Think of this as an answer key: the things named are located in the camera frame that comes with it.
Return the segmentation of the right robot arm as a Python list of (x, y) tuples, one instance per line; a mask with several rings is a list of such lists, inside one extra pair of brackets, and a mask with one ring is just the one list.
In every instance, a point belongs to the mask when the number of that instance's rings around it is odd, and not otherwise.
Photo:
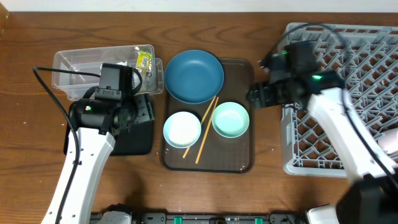
[(349, 180), (336, 205), (305, 223), (397, 222), (397, 29), (291, 23), (259, 62), (254, 108), (282, 105), (290, 174)]

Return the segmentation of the mint green bowl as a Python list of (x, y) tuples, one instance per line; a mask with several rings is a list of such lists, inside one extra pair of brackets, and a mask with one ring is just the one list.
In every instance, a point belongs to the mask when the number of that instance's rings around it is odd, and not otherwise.
[(226, 102), (215, 108), (211, 122), (220, 136), (237, 138), (248, 130), (250, 118), (245, 107), (239, 103)]

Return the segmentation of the yellow green wrapper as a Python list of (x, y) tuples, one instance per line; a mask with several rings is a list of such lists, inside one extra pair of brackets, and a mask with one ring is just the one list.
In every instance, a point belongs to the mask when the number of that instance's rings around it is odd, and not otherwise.
[(140, 72), (142, 78), (149, 79), (152, 77), (152, 54), (150, 52), (139, 51), (136, 69)]

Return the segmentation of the light blue bowl with rice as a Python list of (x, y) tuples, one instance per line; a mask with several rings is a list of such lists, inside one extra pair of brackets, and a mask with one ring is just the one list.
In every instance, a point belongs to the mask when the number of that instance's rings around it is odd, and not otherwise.
[(201, 122), (192, 113), (181, 111), (167, 118), (163, 136), (172, 147), (184, 149), (194, 145), (201, 134)]

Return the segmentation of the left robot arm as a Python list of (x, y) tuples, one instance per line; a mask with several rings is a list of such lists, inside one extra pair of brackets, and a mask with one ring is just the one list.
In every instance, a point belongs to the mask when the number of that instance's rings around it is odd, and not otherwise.
[(112, 153), (145, 155), (152, 149), (154, 110), (138, 69), (104, 63), (99, 84), (89, 88), (68, 110), (39, 75), (33, 73), (60, 108), (68, 124), (65, 163), (43, 223), (89, 223), (104, 165)]

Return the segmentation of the pink white cup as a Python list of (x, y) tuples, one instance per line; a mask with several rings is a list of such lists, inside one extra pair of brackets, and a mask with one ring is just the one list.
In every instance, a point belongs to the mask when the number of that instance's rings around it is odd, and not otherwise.
[(377, 140), (380, 148), (386, 154), (393, 154), (397, 152), (398, 148), (398, 130), (397, 128), (384, 131), (382, 136)]

